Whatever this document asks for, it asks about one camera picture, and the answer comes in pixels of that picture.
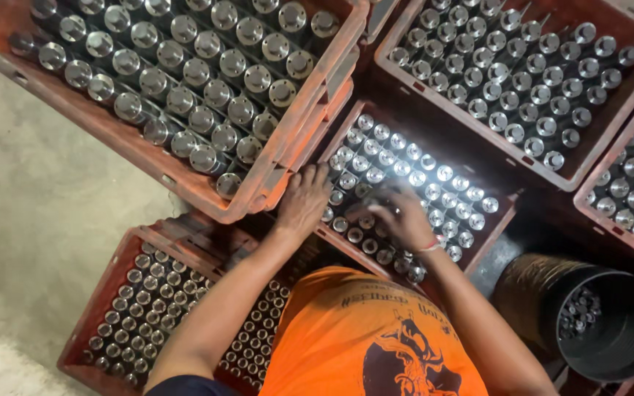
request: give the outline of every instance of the black plastic bucket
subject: black plastic bucket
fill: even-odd
[[[583,337],[563,340],[561,310],[575,290],[594,289],[603,315]],[[567,258],[524,254],[496,284],[493,303],[513,329],[594,381],[634,377],[634,275]]]

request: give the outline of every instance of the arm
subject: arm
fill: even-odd
[[[308,166],[290,179],[273,229],[258,249],[224,275],[175,329],[151,372],[145,392],[183,374],[212,373],[239,333],[260,293],[317,226],[331,183],[328,168]]]
[[[420,199],[408,184],[383,194],[400,210],[396,217],[382,206],[369,209],[380,217],[411,252],[435,240]],[[447,255],[444,248],[418,255],[426,281],[437,286],[447,317],[492,395],[556,395],[544,369],[498,311]]]

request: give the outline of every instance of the concrete floor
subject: concrete floor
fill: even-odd
[[[0,337],[7,345],[58,375],[58,354],[124,231],[181,206],[0,75]]]

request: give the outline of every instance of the orange t-shirt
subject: orange t-shirt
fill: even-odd
[[[301,279],[273,345],[263,395],[487,395],[431,301],[343,267]]]

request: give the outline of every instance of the hand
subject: hand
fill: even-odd
[[[398,238],[410,252],[426,249],[436,241],[420,198],[410,184],[398,180],[389,180],[377,191],[377,196],[394,204],[400,213],[395,214],[381,205],[370,205],[368,210],[379,217],[388,227],[390,234]]]
[[[312,234],[322,219],[332,191],[328,173],[327,164],[308,165],[302,174],[295,173],[290,178],[278,208],[274,232],[298,245]]]

